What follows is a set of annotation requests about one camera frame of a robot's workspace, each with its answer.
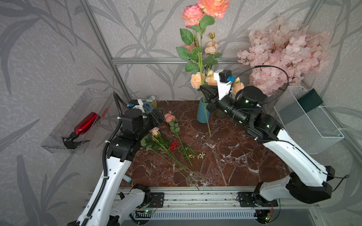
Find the pink rose spray stem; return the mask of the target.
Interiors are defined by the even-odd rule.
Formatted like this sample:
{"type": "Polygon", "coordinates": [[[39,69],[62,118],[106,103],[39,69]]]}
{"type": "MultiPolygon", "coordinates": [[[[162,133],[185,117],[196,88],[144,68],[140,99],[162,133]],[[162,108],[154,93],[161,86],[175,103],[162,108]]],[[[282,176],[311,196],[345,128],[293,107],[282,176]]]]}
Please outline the pink rose spray stem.
{"type": "Polygon", "coordinates": [[[200,52],[200,47],[199,47],[199,41],[195,40],[192,44],[190,45],[184,45],[184,47],[190,52],[200,52]]]}

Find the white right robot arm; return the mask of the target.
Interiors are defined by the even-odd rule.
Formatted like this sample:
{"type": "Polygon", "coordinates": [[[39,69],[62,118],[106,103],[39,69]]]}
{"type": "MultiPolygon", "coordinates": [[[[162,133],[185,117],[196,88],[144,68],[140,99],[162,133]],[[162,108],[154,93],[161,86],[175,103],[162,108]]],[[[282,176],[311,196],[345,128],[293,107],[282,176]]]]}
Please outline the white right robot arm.
{"type": "Polygon", "coordinates": [[[295,198],[307,204],[331,198],[333,189],[328,181],[335,177],[334,168],[314,160],[272,116],[262,112],[267,96],[260,89],[247,86],[235,97],[229,93],[220,97],[216,86],[202,85],[200,90],[208,111],[218,109],[226,113],[291,168],[292,172],[283,179],[258,183],[252,193],[252,200],[258,206],[281,198],[295,198]]]}

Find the peach rose spray stem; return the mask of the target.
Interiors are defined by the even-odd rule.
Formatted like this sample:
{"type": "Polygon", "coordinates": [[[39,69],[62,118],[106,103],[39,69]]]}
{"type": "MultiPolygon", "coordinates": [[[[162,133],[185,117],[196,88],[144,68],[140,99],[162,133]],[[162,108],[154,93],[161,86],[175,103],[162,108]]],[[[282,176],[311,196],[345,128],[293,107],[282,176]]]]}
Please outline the peach rose spray stem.
{"type": "Polygon", "coordinates": [[[218,52],[219,45],[216,42],[215,33],[209,33],[208,36],[210,38],[210,41],[206,44],[206,48],[204,49],[204,52],[206,54],[204,69],[206,71],[212,70],[213,66],[219,63],[217,59],[222,56],[222,54],[218,52]]]}

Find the pink rose spray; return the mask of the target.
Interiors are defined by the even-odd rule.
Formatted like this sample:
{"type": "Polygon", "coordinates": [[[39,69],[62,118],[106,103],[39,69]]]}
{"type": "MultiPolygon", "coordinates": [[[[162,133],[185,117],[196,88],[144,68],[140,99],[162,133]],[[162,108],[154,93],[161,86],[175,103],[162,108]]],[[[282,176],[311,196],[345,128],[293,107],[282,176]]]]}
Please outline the pink rose spray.
{"type": "Polygon", "coordinates": [[[171,114],[171,112],[166,113],[165,121],[169,125],[171,133],[175,136],[175,141],[183,142],[180,137],[181,127],[179,126],[179,123],[178,123],[178,120],[176,119],[176,117],[173,114],[171,114]]]}
{"type": "Polygon", "coordinates": [[[217,18],[222,19],[225,16],[230,5],[231,2],[225,0],[199,0],[195,5],[189,5],[183,10],[182,19],[185,28],[180,29],[181,40],[184,45],[190,45],[198,40],[201,50],[200,52],[190,53],[184,45],[176,48],[178,56],[187,61],[186,72],[192,72],[192,74],[200,72],[201,75],[207,73],[204,69],[206,60],[204,49],[208,42],[203,42],[206,30],[209,26],[215,24],[217,18]]]}

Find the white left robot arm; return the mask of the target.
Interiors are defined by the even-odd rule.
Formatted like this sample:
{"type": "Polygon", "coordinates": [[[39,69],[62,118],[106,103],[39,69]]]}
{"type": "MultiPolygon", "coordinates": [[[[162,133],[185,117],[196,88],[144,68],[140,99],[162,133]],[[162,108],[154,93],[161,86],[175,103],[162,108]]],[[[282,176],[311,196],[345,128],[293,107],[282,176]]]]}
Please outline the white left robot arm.
{"type": "Polygon", "coordinates": [[[164,120],[164,115],[157,108],[147,113],[132,108],[120,117],[116,136],[107,141],[104,147],[103,172],[94,192],[78,219],[68,225],[120,226],[137,207],[148,203],[149,187],[136,184],[117,205],[113,204],[120,184],[141,147],[141,141],[164,120]]]}

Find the large peach rose spray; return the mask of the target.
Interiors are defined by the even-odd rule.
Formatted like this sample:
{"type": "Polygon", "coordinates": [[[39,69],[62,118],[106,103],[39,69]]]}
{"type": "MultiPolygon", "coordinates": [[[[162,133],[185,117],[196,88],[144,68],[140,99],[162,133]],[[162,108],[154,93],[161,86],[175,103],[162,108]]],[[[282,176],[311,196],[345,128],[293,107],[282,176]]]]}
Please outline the large peach rose spray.
{"type": "Polygon", "coordinates": [[[208,70],[206,74],[201,75],[200,72],[193,74],[191,76],[191,85],[195,89],[199,89],[200,86],[203,85],[210,85],[210,86],[217,86],[217,81],[214,79],[214,71],[208,70]]]}

